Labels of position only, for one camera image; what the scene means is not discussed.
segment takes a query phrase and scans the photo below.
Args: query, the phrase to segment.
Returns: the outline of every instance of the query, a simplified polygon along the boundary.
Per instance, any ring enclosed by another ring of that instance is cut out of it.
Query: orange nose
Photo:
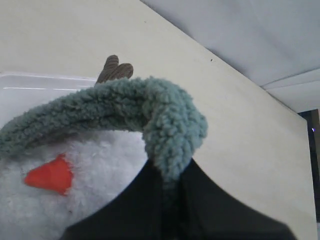
[[[65,157],[64,153],[59,154],[55,160],[29,171],[24,183],[30,187],[66,195],[67,190],[71,187],[73,174]]]

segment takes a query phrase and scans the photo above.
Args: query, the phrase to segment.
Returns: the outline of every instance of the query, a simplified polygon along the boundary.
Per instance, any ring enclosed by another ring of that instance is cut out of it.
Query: stuffed toy snowman
[[[112,55],[96,85],[132,75],[132,65]],[[140,132],[91,130],[1,159],[0,239],[59,239],[133,180],[147,160],[144,147]]]

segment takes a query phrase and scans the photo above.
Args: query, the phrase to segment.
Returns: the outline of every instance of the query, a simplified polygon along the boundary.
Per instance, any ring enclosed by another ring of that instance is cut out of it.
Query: white fluffy fabric
[[[26,186],[26,173],[66,153],[74,178],[67,196]],[[58,240],[66,227],[122,192],[147,160],[142,134],[91,131],[0,161],[0,239]]]

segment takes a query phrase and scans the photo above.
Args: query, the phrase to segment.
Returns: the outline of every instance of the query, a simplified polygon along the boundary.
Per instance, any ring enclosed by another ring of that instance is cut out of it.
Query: beige wall
[[[306,122],[136,0],[11,0],[0,71],[95,77],[106,56],[193,95],[209,134],[195,159],[222,188],[315,240]]]

